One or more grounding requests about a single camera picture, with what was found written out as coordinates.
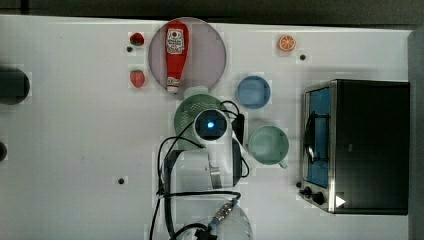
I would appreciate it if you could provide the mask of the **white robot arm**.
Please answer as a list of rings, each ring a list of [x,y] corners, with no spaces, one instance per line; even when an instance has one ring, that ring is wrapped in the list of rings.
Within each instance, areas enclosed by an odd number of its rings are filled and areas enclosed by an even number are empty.
[[[235,187],[243,177],[243,149],[232,122],[217,109],[190,124],[194,150],[174,150],[164,161],[165,224],[170,240],[253,240]]]

